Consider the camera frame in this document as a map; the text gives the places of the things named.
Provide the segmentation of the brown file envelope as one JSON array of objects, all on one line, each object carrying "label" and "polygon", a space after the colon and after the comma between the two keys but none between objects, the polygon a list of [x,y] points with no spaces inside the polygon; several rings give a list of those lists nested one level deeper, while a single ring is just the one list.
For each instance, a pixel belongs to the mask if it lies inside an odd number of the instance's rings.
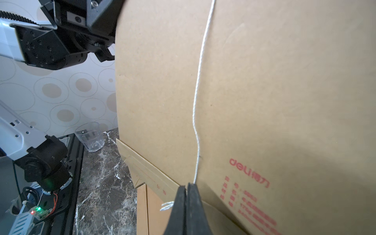
[{"label": "brown file envelope", "polygon": [[137,234],[162,235],[171,210],[160,209],[175,199],[179,185],[125,143],[119,139],[116,143],[137,189]]},{"label": "brown file envelope", "polygon": [[126,1],[116,101],[214,232],[375,234],[375,1]]}]

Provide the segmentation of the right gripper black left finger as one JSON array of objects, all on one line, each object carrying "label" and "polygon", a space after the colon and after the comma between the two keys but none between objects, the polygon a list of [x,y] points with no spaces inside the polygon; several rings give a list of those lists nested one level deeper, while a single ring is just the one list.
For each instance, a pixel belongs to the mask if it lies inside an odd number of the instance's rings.
[{"label": "right gripper black left finger", "polygon": [[171,214],[164,235],[186,235],[186,199],[185,186],[177,190]]}]

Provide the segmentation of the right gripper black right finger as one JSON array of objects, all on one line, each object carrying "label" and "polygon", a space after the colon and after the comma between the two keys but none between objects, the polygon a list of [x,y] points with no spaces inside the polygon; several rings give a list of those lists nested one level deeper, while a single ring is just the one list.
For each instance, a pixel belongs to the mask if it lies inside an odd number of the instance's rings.
[{"label": "right gripper black right finger", "polygon": [[187,235],[212,235],[196,184],[187,188]]}]

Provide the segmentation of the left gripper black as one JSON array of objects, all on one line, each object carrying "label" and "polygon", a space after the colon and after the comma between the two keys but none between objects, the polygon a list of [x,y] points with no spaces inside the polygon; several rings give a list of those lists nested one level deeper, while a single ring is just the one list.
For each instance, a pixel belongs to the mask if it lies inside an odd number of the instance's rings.
[{"label": "left gripper black", "polygon": [[57,29],[71,32],[78,47],[100,62],[113,61],[118,17],[125,1],[39,1],[41,10]]}]

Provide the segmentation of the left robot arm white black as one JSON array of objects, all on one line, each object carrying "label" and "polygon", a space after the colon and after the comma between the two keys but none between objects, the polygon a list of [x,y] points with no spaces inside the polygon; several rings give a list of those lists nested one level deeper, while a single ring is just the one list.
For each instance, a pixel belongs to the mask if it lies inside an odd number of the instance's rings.
[{"label": "left robot arm white black", "polygon": [[115,35],[124,1],[1,1],[1,155],[47,192],[72,171],[57,138],[118,125]]}]

